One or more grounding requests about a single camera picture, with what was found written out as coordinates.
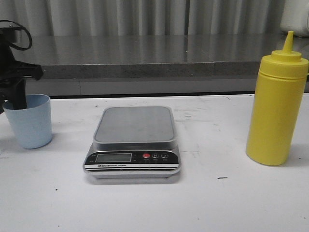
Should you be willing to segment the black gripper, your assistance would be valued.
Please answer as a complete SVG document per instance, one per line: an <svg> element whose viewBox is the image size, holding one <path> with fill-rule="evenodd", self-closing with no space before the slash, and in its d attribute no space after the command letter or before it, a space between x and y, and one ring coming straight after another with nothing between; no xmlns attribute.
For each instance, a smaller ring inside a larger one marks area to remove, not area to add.
<svg viewBox="0 0 309 232"><path fill-rule="evenodd" d="M0 109L5 101L13 105L13 109L26 109L26 79L40 80L43 77L41 65L16 61L12 54L10 43L17 42L16 31L20 27L0 28Z"/></svg>

